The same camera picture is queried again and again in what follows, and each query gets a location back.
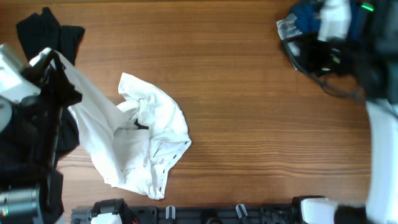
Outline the white t-shirt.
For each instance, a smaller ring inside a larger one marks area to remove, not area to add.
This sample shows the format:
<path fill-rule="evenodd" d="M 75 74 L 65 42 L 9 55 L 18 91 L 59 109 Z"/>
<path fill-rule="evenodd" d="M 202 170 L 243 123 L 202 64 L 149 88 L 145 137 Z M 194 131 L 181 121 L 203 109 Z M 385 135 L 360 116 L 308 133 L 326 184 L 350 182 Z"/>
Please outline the white t-shirt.
<path fill-rule="evenodd" d="M 122 73 L 115 105 L 63 55 L 68 81 L 83 98 L 68 107 L 80 145 L 104 182 L 154 200 L 162 200 L 169 170 L 192 141 L 183 111 L 155 85 Z"/>

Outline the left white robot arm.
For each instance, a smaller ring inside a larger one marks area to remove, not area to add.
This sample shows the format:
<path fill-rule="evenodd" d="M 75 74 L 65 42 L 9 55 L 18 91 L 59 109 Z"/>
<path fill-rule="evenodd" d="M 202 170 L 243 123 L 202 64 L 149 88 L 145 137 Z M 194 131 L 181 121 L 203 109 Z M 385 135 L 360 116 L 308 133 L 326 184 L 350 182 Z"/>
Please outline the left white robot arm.
<path fill-rule="evenodd" d="M 62 223 L 57 145 L 69 112 L 83 146 L 94 146 L 117 180 L 106 149 L 122 112 L 61 53 L 45 49 L 28 65 L 1 46 L 1 222 Z"/>

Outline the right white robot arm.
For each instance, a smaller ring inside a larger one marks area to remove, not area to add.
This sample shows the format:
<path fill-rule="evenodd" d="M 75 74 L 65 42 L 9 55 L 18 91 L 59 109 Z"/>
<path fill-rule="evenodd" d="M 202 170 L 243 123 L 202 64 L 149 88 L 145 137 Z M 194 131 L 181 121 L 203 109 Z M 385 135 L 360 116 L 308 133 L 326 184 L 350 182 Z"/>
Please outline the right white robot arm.
<path fill-rule="evenodd" d="M 277 23 L 293 66 L 337 98 L 363 103 L 371 130 L 364 205 L 294 200 L 298 223 L 397 222 L 397 2 L 299 1 Z"/>

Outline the dark blue garment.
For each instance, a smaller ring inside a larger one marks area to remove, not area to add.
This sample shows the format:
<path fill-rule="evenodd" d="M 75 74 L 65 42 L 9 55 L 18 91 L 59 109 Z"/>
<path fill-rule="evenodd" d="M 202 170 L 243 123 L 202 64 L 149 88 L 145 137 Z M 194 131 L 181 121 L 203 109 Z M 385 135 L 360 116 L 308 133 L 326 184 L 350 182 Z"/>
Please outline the dark blue garment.
<path fill-rule="evenodd" d="M 296 16 L 294 22 L 296 28 L 303 34 L 315 33 L 320 29 L 320 19 L 317 16 L 322 3 L 303 0 L 290 7 L 289 13 Z M 360 6 L 360 3 L 355 0 L 350 1 L 351 8 L 351 24 L 349 27 L 347 39 L 359 40 L 362 33 L 362 26 L 364 23 L 365 9 Z"/>

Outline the light blue denim garment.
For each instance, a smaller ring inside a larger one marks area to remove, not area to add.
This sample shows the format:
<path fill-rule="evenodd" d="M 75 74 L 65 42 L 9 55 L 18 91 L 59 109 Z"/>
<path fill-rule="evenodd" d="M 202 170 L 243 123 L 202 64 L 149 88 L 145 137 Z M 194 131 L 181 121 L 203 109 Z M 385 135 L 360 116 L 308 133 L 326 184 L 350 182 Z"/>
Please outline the light blue denim garment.
<path fill-rule="evenodd" d="M 299 63 L 299 59 L 301 56 L 301 49 L 299 42 L 293 40 L 284 44 L 283 40 L 296 37 L 302 35 L 303 32 L 295 25 L 295 21 L 297 20 L 297 16 L 293 13 L 290 13 L 285 19 L 279 20 L 276 22 L 278 35 L 282 40 L 281 47 L 282 51 L 286 54 L 286 56 L 292 62 L 292 66 L 295 70 L 302 71 L 297 68 L 296 65 Z"/>

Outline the black garment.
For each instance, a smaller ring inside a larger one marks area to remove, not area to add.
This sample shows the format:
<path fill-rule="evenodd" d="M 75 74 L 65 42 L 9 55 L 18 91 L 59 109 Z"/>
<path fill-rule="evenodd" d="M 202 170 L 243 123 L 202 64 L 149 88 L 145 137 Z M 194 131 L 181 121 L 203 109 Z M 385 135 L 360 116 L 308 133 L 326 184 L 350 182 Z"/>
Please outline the black garment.
<path fill-rule="evenodd" d="M 61 53 L 72 65 L 85 34 L 81 26 L 60 25 L 49 7 L 44 7 L 41 14 L 33 13 L 18 22 L 16 30 L 27 60 L 32 60 L 48 47 Z M 56 159 L 72 152 L 80 143 L 76 121 L 66 108 L 62 111 L 61 120 Z"/>

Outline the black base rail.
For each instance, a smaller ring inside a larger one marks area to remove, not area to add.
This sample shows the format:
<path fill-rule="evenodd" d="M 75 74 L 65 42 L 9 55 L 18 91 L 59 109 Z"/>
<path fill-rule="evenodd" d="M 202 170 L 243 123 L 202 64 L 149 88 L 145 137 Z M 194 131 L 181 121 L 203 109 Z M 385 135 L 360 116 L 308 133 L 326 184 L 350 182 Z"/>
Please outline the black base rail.
<path fill-rule="evenodd" d="M 155 206 L 130 207 L 139 223 L 205 223 L 210 218 L 217 218 L 222 223 L 261 223 L 283 224 L 297 223 L 292 217 L 292 208 L 288 204 L 271 204 L 263 206 L 246 206 L 243 214 L 238 213 L 238 207 L 175 207 L 172 214 L 167 215 L 167 209 Z"/>

